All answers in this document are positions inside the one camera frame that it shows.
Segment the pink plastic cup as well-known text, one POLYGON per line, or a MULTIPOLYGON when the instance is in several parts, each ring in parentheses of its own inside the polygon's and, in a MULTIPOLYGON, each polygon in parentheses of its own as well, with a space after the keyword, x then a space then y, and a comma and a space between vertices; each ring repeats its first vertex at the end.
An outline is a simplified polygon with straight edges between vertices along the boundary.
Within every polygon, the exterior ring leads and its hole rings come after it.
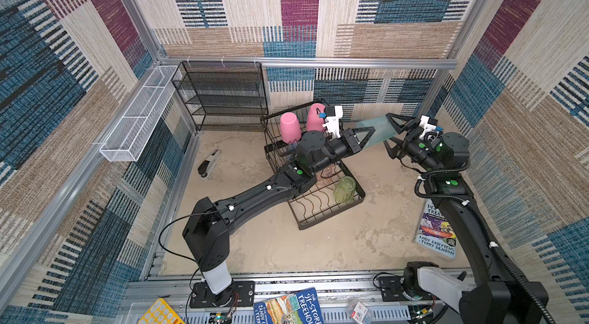
POLYGON ((308 111, 308 118, 306 122, 306 130, 324 132, 325 118, 321 114, 325 112, 325 105, 321 103, 313 103, 308 111))
POLYGON ((301 140, 302 129, 295 113, 286 112, 281 115, 279 131, 282 141, 287 144, 294 144, 301 140))

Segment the teal cup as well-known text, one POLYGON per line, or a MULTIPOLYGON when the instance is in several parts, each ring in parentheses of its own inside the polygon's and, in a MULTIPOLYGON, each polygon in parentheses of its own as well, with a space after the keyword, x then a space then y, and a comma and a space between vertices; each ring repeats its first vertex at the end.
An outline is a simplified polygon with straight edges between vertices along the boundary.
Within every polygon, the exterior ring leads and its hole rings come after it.
POLYGON ((380 116, 369 120, 362 120, 355 126, 356 129, 366 127, 374 127, 375 132, 366 143, 365 148, 375 146, 391 137, 395 137, 398 134, 397 130, 394 129, 386 116, 380 116))

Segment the pink translucent glass cup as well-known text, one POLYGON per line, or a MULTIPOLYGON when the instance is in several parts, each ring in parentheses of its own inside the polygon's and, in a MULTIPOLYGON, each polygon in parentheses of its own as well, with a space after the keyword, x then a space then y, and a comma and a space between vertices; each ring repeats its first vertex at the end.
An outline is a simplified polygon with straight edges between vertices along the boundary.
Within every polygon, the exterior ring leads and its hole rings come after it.
POLYGON ((319 174, 318 180, 319 181, 329 181, 331 177, 334 175, 334 165, 329 165, 325 169, 321 171, 319 174))

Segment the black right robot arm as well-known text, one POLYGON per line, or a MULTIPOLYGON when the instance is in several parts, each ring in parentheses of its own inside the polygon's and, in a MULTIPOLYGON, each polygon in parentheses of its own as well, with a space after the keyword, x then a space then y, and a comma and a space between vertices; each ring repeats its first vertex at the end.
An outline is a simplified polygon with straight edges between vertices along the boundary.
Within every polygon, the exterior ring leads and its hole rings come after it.
POLYGON ((409 294, 431 293, 455 310, 464 323, 553 323, 549 295, 531 282, 501 247, 462 176, 469 168, 469 140, 441 132, 437 121, 388 113, 394 130, 389 157, 408 157, 423 168, 414 186, 419 198, 432 201, 450 223, 472 270, 475 283, 447 276, 439 268, 417 266, 404 280, 409 294))

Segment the green glass cup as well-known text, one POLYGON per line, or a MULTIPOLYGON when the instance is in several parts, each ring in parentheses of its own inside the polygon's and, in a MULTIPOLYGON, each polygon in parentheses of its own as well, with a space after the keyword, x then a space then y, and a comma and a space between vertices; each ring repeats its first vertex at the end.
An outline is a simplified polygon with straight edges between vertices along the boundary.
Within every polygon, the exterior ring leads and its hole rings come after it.
POLYGON ((345 175, 335 186, 334 198, 337 203, 349 204, 354 201, 356 181, 353 177, 345 175))

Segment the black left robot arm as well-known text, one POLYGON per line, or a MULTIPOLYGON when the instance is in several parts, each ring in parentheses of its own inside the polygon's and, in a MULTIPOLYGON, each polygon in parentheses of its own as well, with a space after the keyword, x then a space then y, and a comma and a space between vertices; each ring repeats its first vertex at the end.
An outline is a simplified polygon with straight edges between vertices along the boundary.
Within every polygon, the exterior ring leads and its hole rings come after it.
POLYGON ((226 264, 232 233, 257 215, 307 192, 317 183, 318 174, 359 153, 375 132, 373 126, 345 129, 332 139, 319 131, 305 132, 292 157, 269 179, 231 198, 199 200, 182 236, 210 292, 215 296, 230 293, 233 285, 226 264))

